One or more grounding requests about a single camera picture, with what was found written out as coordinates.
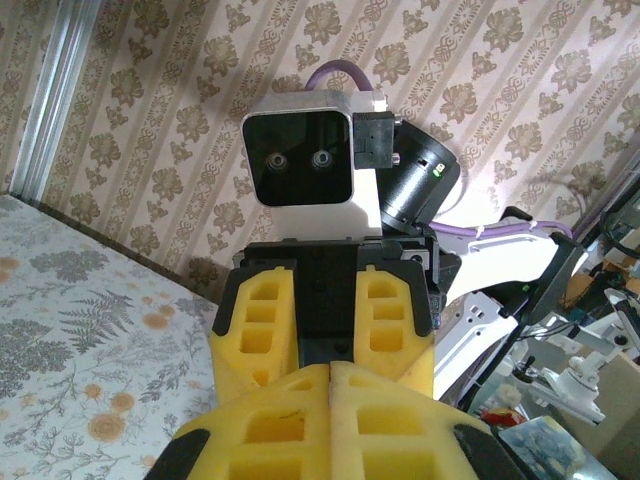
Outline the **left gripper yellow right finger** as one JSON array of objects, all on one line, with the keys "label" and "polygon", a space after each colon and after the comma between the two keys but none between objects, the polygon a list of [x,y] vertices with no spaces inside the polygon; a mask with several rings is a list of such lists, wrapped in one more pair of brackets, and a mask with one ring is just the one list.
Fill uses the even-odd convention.
[{"label": "left gripper yellow right finger", "polygon": [[332,479],[523,479],[482,421],[349,362],[331,364]]}]

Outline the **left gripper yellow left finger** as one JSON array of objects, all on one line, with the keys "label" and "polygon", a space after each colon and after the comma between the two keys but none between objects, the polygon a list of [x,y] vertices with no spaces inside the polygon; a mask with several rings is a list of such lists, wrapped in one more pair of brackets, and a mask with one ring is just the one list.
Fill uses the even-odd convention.
[{"label": "left gripper yellow left finger", "polygon": [[328,479],[329,367],[305,367],[187,422],[148,479]]}]

